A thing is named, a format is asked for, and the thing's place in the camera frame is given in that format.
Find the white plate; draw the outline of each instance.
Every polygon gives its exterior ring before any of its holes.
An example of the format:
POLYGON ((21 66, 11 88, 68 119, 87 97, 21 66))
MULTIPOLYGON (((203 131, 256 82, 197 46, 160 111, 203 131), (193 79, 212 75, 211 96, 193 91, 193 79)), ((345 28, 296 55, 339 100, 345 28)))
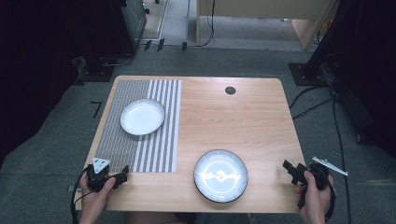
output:
POLYGON ((157 130, 165 119, 165 109, 158 101, 140 99, 125 107, 120 116, 125 132, 143 135, 157 130))
POLYGON ((245 191, 248 170, 241 159, 231 151, 216 149, 206 152, 194 169, 198 190, 216 203, 229 203, 245 191))

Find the wooden tabletop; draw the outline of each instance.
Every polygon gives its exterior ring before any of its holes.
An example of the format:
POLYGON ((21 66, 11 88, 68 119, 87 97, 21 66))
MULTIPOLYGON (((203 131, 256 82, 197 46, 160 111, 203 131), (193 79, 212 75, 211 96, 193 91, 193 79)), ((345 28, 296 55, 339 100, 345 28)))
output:
POLYGON ((87 164, 98 147, 120 80, 182 80, 177 171, 129 173, 112 191, 107 210, 167 212, 295 213, 298 199, 282 167, 304 157, 281 82, 276 78, 117 77, 101 118, 87 164), (235 94, 226 93, 234 87, 235 94), (227 149, 245 163, 248 183, 240 198, 214 203, 195 187, 195 163, 207 151, 227 149))

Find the wooden desk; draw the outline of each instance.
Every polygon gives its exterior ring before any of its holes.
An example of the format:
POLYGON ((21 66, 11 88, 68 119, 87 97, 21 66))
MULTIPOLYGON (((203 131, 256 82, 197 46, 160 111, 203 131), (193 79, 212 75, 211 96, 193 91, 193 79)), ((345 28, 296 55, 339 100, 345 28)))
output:
MULTIPOLYGON (((211 16, 214 0, 197 0, 196 43, 199 45, 200 16, 211 16)), ((293 19, 293 28, 303 49, 315 34, 337 0, 215 0, 214 16, 293 19)))
POLYGON ((304 163, 283 92, 275 78, 117 77, 93 139, 92 163, 120 80, 182 80, 177 171, 129 173, 112 191, 106 209, 117 211, 294 213, 297 198, 291 176, 282 167, 304 163), (236 89, 233 95, 225 88, 236 89), (227 149, 248 171, 246 191, 231 203, 213 203, 194 185, 195 163, 207 151, 227 149))

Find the hand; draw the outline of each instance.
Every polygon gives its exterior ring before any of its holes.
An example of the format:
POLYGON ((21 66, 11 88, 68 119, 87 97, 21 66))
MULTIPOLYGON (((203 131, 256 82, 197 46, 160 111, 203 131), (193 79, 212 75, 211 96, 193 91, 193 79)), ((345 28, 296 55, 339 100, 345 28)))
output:
MULTIPOLYGON (((318 190, 315 177, 309 171, 304 172, 308 189, 305 194, 305 205, 300 211, 304 224, 324 224, 325 210, 330 202, 332 193, 330 188, 318 190)), ((329 176, 329 181, 333 184, 333 179, 329 176)), ((297 196, 300 198, 305 187, 297 188, 297 196)))
POLYGON ((110 191, 116 183, 116 178, 111 177, 107 180, 102 190, 99 192, 91 192, 88 189, 87 172, 82 175, 79 184, 81 185, 82 198, 81 219, 80 224, 95 223, 105 209, 110 191))

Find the placemat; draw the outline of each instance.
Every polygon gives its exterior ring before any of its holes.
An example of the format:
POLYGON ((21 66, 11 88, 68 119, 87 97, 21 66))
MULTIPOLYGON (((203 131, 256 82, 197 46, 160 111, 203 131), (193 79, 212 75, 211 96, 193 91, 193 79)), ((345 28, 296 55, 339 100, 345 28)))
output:
POLYGON ((110 160, 110 172, 129 165, 130 172, 168 173, 176 170, 181 80, 120 80, 108 112, 95 157, 110 160), (120 114, 132 101, 149 98, 165 108, 163 125, 136 136, 120 126, 120 114))

